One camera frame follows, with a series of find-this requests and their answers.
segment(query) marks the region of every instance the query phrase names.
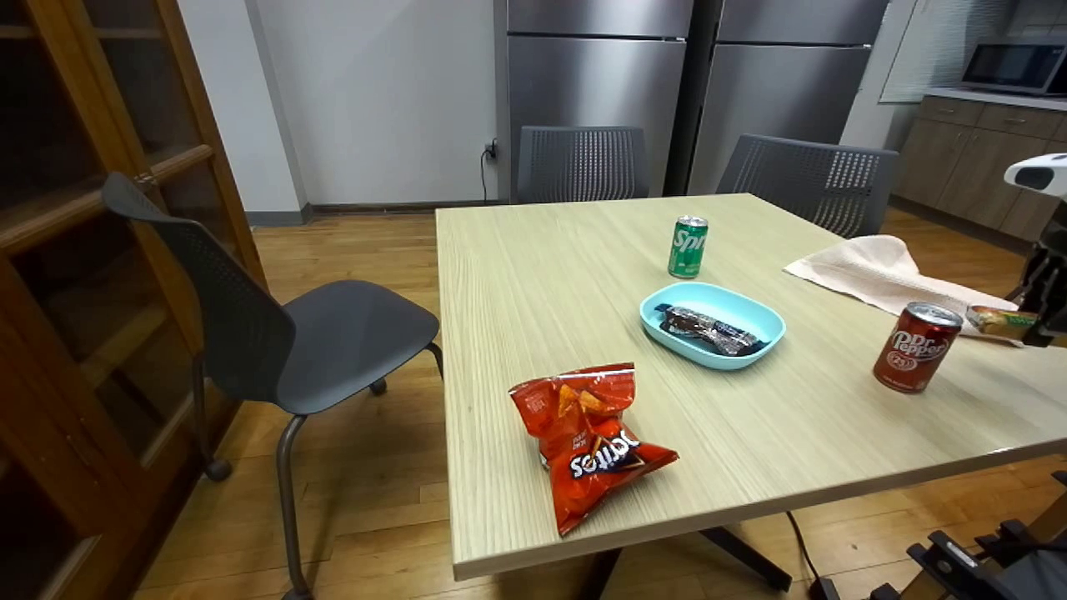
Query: refrigerator door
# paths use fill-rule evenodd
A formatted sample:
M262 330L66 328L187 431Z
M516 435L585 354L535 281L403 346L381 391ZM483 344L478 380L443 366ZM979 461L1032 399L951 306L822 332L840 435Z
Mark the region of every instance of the refrigerator door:
M680 65L680 39L514 36L511 139L522 125L641 125L652 192L660 192Z
M874 42L887 0L725 0L717 39Z
M740 134L837 142L864 65L864 45L717 45L686 189L717 189Z
M511 34L686 36L693 0L511 0Z

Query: chip bag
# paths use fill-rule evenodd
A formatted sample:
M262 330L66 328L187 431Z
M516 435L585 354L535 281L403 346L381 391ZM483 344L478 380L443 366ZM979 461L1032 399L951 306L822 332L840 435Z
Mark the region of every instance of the chip bag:
M614 491L678 461L674 451L645 443L624 425L633 362L525 380L511 388L511 399L546 461L561 538L573 534Z

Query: refrigerator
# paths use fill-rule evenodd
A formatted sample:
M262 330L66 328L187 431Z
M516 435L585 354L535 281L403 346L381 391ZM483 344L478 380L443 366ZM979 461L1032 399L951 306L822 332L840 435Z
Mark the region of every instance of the refrigerator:
M712 192L740 134L837 142L887 0L722 0L693 16L672 192Z
M636 125L664 192L693 0L496 0L496 185L525 125Z

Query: green soda can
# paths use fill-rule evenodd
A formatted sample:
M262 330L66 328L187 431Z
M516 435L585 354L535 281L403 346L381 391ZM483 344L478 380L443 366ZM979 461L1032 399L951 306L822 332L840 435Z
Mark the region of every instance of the green soda can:
M678 218L668 272L678 281L693 281L702 272L703 240L708 240L708 221Z

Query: table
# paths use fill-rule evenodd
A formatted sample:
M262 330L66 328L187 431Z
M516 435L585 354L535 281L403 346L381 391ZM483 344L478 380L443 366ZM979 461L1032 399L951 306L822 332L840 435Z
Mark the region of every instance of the table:
M708 218L702 281L787 320L750 370L693 366L636 304L674 282L674 221ZM834 232L759 196L437 210L453 578L680 538L749 516L1064 451L1067 350L957 341L922 398L870 378L894 313L790 275ZM551 484L507 391L593 362L636 362L626 425L678 464L558 538Z

